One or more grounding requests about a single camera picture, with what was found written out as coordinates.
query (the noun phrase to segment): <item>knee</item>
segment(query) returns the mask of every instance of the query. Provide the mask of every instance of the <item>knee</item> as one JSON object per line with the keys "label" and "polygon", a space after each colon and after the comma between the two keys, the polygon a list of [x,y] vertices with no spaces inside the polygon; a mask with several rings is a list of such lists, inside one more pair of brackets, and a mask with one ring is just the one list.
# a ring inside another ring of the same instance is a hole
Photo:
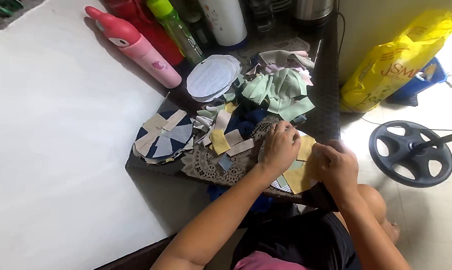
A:
{"label": "knee", "polygon": [[357,189],[363,199],[366,201],[369,209],[374,214],[374,217],[378,220],[379,224],[382,224],[386,220],[386,203],[381,194],[374,188],[366,184],[357,185]]}

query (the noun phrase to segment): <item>black shorts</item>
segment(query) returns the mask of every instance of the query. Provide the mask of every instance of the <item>black shorts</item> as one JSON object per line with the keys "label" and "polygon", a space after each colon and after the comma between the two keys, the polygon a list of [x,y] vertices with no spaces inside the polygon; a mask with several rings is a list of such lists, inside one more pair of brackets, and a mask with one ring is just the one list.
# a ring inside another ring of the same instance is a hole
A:
{"label": "black shorts", "polygon": [[323,210],[249,227],[234,250],[231,269],[256,250],[313,270],[361,269],[346,228]]}

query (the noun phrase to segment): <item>stainless steel pot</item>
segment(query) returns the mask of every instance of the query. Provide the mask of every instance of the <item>stainless steel pot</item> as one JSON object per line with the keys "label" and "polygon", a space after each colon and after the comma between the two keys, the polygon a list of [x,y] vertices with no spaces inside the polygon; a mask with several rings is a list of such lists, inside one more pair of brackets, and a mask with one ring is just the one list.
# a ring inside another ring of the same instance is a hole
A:
{"label": "stainless steel pot", "polygon": [[333,4],[333,0],[295,0],[293,16],[304,21],[318,20],[331,13]]}

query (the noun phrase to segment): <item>white thermos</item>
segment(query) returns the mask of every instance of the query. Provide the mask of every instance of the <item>white thermos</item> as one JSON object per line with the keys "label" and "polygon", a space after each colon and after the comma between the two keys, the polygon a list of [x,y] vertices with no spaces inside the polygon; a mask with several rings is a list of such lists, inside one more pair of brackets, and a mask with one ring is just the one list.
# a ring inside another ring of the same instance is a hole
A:
{"label": "white thermos", "polygon": [[246,44],[246,25],[239,0],[199,0],[219,45],[234,50]]}

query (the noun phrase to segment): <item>hand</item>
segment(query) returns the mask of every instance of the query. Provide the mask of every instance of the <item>hand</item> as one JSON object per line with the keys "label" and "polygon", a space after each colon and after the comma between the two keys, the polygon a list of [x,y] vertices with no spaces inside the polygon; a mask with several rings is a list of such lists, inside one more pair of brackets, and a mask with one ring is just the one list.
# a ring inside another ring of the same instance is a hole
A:
{"label": "hand", "polygon": [[323,181],[338,206],[359,195],[356,155],[342,140],[330,140],[326,145],[316,143],[311,155],[314,155],[313,159],[317,164],[316,175]]}
{"label": "hand", "polygon": [[271,125],[266,134],[264,159],[261,164],[271,174],[273,181],[289,169],[297,158],[300,147],[299,132],[293,125],[286,121]]}

